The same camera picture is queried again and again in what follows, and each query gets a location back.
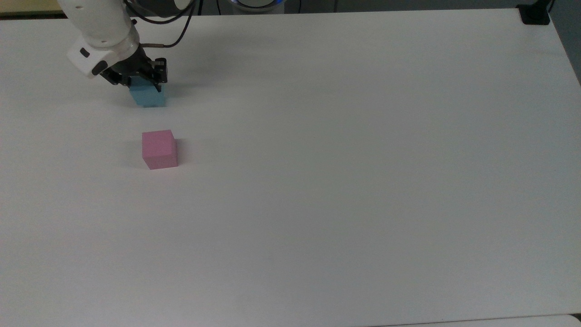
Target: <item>pink block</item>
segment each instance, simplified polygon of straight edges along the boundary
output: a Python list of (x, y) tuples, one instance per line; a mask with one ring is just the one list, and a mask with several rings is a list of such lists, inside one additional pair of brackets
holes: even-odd
[(171, 130), (142, 133), (141, 156), (149, 169), (177, 167), (177, 143)]

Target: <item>black cable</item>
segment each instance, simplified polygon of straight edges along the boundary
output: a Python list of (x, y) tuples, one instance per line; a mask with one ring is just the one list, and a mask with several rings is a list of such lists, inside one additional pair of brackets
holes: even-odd
[[(202, 4), (203, 3), (204, 3), (204, 0), (200, 0), (200, 5), (198, 6), (198, 16), (202, 15)], [(188, 29), (189, 21), (192, 19), (193, 9), (194, 9), (194, 7), (192, 6), (192, 9), (190, 9), (190, 11), (189, 11), (188, 20), (186, 20), (186, 22), (185, 22), (184, 29), (182, 30), (180, 37), (178, 37), (178, 39), (172, 44), (164, 44), (163, 45), (164, 48), (172, 48), (172, 47), (175, 47), (178, 43), (180, 43), (181, 39), (185, 35), (186, 30)]]
[(127, 6), (127, 8), (137, 17), (143, 19), (144, 21), (148, 22), (148, 23), (152, 23), (152, 24), (158, 24), (158, 25), (163, 25), (163, 24), (169, 24), (171, 22), (176, 21), (178, 18), (180, 18), (181, 16), (183, 16), (185, 13), (188, 12), (188, 10), (190, 10), (191, 8), (194, 7), (194, 4), (196, 3), (194, 0), (192, 0), (189, 5), (184, 8), (184, 10), (180, 11), (175, 17), (172, 17), (168, 20), (152, 20), (149, 19), (147, 17), (145, 17), (144, 15), (140, 14), (137, 12), (137, 10), (135, 10), (135, 8), (133, 8), (129, 2), (127, 0), (123, 0), (123, 2), (125, 3), (125, 6)]
[(204, 0), (200, 0), (200, 5), (198, 6), (198, 16), (202, 15), (202, 6), (204, 5)]
[(548, 7), (547, 12), (551, 12), (551, 10), (553, 9), (553, 5), (555, 4), (555, 0), (551, 1), (551, 5)]

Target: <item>blue cube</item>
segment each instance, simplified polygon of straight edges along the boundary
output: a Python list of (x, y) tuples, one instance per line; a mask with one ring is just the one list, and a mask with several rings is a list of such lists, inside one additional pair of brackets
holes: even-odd
[(166, 96), (164, 93), (164, 84), (162, 91), (157, 92), (153, 84), (139, 76), (131, 77), (131, 85), (129, 86), (129, 93), (135, 100), (135, 103), (142, 107), (165, 106)]

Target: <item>yellow wall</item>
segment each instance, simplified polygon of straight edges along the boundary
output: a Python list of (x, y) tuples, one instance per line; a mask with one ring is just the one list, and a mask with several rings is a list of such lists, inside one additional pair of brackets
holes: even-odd
[(55, 13), (60, 12), (56, 0), (0, 0), (0, 13)]

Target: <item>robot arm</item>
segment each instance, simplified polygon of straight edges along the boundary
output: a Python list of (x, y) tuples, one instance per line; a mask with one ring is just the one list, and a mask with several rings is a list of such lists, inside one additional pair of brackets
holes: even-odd
[(152, 61), (139, 43), (139, 34), (121, 0), (58, 0), (81, 36), (67, 53), (89, 78), (103, 76), (111, 84), (131, 85), (139, 76), (161, 91), (167, 82), (166, 60)]

